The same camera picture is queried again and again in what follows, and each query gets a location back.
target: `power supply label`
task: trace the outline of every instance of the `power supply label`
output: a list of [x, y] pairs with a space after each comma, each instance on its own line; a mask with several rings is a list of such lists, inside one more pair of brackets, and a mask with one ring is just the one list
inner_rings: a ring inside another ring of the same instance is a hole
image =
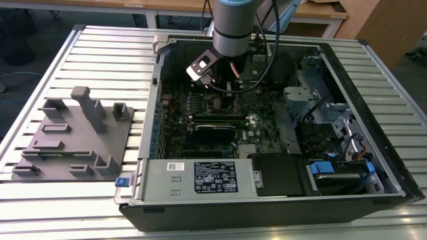
[[235, 162], [195, 162], [194, 190], [198, 194], [239, 192]]

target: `slotted metal surface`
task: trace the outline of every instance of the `slotted metal surface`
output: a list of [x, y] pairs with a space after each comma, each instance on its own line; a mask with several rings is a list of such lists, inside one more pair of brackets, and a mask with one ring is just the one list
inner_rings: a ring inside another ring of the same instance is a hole
[[[136, 109], [124, 153], [123, 172], [135, 171], [149, 91], [152, 41], [156, 34], [199, 35], [191, 31], [87, 26], [73, 31], [40, 82], [39, 94], [12, 126], [1, 146], [0, 161], [0, 239], [278, 239], [326, 240], [340, 237], [426, 239], [427, 200], [398, 210], [380, 211], [351, 223], [215, 231], [139, 232], [121, 216], [113, 202], [113, 182], [7, 183], [13, 165], [31, 142], [44, 113], [37, 109], [47, 97], [69, 99], [73, 86], [88, 86], [91, 97], [103, 106], [117, 101]], [[354, 40], [282, 37], [294, 42], [327, 42], [354, 84], [395, 145], [398, 154], [427, 194], [426, 115], [407, 97], [400, 84], [372, 57], [370, 48]], [[120, 192], [131, 195], [131, 189]]]

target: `sticker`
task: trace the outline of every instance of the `sticker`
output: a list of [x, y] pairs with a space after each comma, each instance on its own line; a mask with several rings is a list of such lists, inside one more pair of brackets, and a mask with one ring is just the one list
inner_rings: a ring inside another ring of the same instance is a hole
[[131, 7], [131, 8], [141, 8], [143, 5], [140, 4], [124, 4], [125, 7]]
[[198, 194], [238, 193], [235, 162], [195, 162], [194, 190]]
[[168, 162], [167, 163], [168, 171], [184, 171], [184, 163], [183, 162]]

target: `wooden table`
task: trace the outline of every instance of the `wooden table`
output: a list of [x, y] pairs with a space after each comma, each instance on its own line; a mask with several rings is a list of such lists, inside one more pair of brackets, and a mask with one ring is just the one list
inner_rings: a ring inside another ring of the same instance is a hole
[[[200, 17], [204, 0], [9, 0], [0, 1], [0, 7], [25, 8], [43, 10], [101, 12], [144, 14], [148, 28], [157, 28], [157, 16]], [[204, 16], [211, 17], [208, 8]], [[324, 38], [334, 38], [343, 20], [348, 18], [344, 12], [335, 12], [330, 4], [307, 2], [299, 6], [291, 22], [327, 25], [323, 33]]]

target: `barcode sticker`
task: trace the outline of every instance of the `barcode sticker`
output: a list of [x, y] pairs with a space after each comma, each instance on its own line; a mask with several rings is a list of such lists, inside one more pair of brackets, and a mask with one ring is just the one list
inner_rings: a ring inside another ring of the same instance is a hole
[[184, 171], [184, 163], [183, 162], [168, 162], [167, 163], [168, 171]]

